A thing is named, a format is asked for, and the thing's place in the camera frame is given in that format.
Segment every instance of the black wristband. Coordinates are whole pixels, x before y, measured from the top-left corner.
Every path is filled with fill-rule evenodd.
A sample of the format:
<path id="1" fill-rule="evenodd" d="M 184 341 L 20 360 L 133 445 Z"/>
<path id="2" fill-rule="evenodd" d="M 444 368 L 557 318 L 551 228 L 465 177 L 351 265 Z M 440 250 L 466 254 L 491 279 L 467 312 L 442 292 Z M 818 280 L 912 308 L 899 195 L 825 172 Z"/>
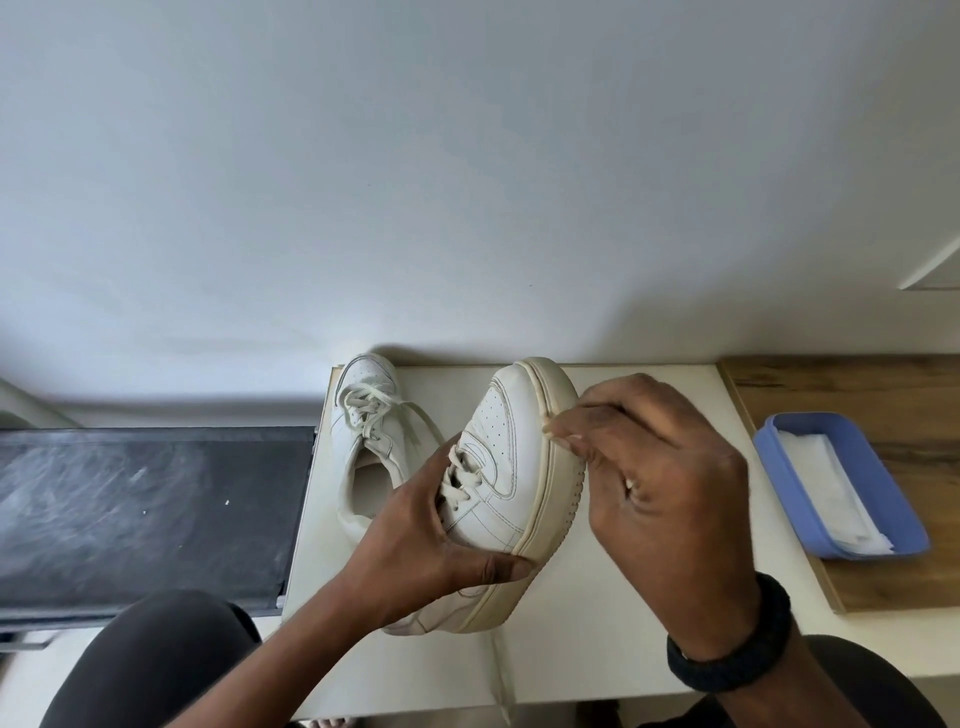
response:
<path id="1" fill-rule="evenodd" d="M 760 616 L 750 638 L 726 657 L 706 663 L 687 660 L 677 644 L 666 639 L 666 662 L 684 685 L 699 692 L 729 692 L 765 675 L 780 661 L 793 628 L 790 596 L 773 576 L 756 573 Z"/>

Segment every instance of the white wall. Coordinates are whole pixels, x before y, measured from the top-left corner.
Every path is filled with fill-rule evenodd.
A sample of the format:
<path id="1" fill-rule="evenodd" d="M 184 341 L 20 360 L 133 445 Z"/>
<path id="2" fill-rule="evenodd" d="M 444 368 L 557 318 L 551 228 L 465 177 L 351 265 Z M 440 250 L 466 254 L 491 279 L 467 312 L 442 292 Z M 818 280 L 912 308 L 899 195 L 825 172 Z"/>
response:
<path id="1" fill-rule="evenodd" d="M 451 361 L 952 352 L 960 11 L 5 0 L 0 373 L 316 396 Z"/>
<path id="2" fill-rule="evenodd" d="M 76 426 L 60 412 L 0 379 L 0 429 Z"/>

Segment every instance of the black mat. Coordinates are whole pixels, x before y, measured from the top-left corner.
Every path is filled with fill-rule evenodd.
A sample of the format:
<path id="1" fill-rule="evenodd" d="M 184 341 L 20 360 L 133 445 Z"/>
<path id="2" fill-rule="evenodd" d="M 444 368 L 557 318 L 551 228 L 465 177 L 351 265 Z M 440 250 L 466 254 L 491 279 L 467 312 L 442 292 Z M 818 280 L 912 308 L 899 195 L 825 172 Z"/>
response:
<path id="1" fill-rule="evenodd" d="M 0 431 L 0 622 L 285 592 L 313 427 Z"/>

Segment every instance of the wooden surface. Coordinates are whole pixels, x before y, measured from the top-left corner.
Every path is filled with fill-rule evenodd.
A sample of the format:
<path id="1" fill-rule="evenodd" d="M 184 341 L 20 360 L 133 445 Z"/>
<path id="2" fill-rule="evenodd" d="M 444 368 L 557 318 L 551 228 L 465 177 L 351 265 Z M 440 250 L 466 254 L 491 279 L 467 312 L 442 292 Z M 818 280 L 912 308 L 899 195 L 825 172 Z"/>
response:
<path id="1" fill-rule="evenodd" d="M 778 412 L 853 419 L 924 522 L 922 556 L 810 557 L 834 611 L 960 606 L 960 356 L 749 356 L 718 368 L 751 435 Z"/>

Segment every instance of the white sneaker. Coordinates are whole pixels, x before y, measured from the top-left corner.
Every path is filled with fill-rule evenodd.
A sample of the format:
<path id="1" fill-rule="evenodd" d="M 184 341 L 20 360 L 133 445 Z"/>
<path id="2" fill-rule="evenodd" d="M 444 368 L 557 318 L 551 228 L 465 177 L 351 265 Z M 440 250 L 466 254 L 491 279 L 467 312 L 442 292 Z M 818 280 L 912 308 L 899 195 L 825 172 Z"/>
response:
<path id="1" fill-rule="evenodd" d="M 573 384 L 549 359 L 523 359 L 493 375 L 450 451 L 439 493 L 441 523 L 452 541 L 518 554 L 538 569 L 522 581 L 445 596 L 385 632 L 479 632 L 506 621 L 560 546 L 580 503 L 584 462 L 542 431 L 546 417 L 576 402 Z"/>
<path id="2" fill-rule="evenodd" d="M 429 417 L 400 396 L 396 370 L 375 353 L 354 357 L 333 392 L 335 467 L 343 473 L 337 494 L 337 518 L 348 538 L 360 543 L 387 495 L 410 478 L 407 438 L 416 435 L 403 411 L 417 412 L 438 443 L 444 438 Z"/>

